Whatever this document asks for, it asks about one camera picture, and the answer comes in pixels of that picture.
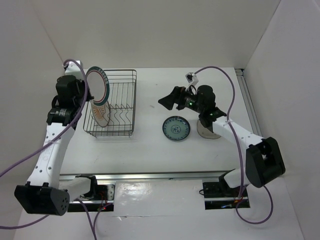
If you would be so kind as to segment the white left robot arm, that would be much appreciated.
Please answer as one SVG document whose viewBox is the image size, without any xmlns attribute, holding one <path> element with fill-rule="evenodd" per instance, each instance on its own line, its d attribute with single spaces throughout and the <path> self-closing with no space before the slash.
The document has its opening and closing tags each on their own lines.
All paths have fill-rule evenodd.
<svg viewBox="0 0 320 240">
<path fill-rule="evenodd" d="M 74 75 L 57 79 L 57 95 L 47 115 L 44 149 L 24 185 L 17 185 L 14 196 L 28 214 L 64 215 L 69 204 L 80 196 L 97 197 L 99 187 L 93 175 L 79 174 L 60 188 L 60 173 L 67 147 L 75 133 L 84 103 L 92 96 L 85 82 Z"/>
</svg>

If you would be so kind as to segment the green red rimmed white plate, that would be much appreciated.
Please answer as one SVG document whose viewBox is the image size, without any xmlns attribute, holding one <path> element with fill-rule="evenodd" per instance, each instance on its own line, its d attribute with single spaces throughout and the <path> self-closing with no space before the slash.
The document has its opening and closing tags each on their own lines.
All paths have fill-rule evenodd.
<svg viewBox="0 0 320 240">
<path fill-rule="evenodd" d="M 110 83 L 105 71 L 92 66 L 86 72 L 90 93 L 93 96 L 93 104 L 97 107 L 103 106 L 110 95 Z"/>
</svg>

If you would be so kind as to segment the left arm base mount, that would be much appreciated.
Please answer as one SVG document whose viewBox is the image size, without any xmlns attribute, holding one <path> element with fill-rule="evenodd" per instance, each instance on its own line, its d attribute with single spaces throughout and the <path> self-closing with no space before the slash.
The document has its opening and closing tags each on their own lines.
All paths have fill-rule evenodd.
<svg viewBox="0 0 320 240">
<path fill-rule="evenodd" d="M 80 174 L 71 180 L 61 181 L 60 187 L 69 194 L 68 212 L 84 212 L 84 203 L 89 212 L 112 212 L 116 186 L 98 183 L 95 175 Z"/>
</svg>

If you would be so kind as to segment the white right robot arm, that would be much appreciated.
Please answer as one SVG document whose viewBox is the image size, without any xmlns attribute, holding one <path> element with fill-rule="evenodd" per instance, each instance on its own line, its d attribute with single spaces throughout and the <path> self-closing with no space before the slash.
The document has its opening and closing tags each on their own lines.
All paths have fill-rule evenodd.
<svg viewBox="0 0 320 240">
<path fill-rule="evenodd" d="M 237 146 L 240 167 L 222 174 L 218 180 L 218 190 L 223 196 L 230 196 L 236 188 L 242 189 L 247 185 L 261 188 L 286 172 L 278 142 L 273 137 L 256 135 L 228 118 L 217 107 L 211 86 L 201 85 L 196 93 L 175 86 L 158 103 L 167 110 L 187 108 L 198 113 L 204 128 Z"/>
</svg>

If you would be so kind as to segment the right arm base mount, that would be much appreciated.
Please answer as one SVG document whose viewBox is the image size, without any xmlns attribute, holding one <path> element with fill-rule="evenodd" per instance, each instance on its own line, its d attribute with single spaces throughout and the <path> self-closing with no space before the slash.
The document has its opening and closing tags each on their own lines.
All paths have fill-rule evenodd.
<svg viewBox="0 0 320 240">
<path fill-rule="evenodd" d="M 204 197 L 206 210 L 225 210 L 239 208 L 250 208 L 248 192 L 245 190 L 239 197 L 240 187 L 230 188 L 222 174 L 217 180 L 205 181 L 198 193 Z"/>
</svg>

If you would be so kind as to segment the orange sunburst white plate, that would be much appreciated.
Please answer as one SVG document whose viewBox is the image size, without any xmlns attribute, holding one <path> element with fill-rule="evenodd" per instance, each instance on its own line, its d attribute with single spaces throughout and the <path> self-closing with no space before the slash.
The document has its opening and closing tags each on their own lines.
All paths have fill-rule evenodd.
<svg viewBox="0 0 320 240">
<path fill-rule="evenodd" d="M 97 106 L 91 103 L 91 111 L 95 122 L 102 128 L 109 125 L 111 108 L 107 101 L 104 105 Z"/>
</svg>

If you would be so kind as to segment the blue patterned small plate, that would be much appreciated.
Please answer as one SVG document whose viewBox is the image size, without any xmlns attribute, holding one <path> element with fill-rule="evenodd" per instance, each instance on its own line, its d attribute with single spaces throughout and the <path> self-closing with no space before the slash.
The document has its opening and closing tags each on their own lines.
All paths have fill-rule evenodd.
<svg viewBox="0 0 320 240">
<path fill-rule="evenodd" d="M 190 123 L 181 116 L 170 116 L 162 124 L 163 134 L 171 141 L 184 141 L 191 132 Z"/>
</svg>

